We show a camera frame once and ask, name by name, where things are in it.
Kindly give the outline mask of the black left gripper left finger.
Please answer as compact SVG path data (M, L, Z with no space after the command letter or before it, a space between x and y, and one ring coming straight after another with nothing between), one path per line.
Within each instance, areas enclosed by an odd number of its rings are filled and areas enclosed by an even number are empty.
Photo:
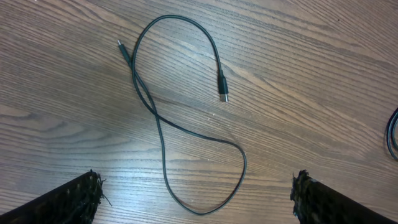
M3 224L91 224L104 197L101 176L89 171L1 215Z

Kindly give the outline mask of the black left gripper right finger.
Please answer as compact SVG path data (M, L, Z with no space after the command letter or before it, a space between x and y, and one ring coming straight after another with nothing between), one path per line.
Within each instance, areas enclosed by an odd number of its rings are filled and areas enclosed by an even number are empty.
M292 178L290 199L300 224L397 224L311 178L306 170Z

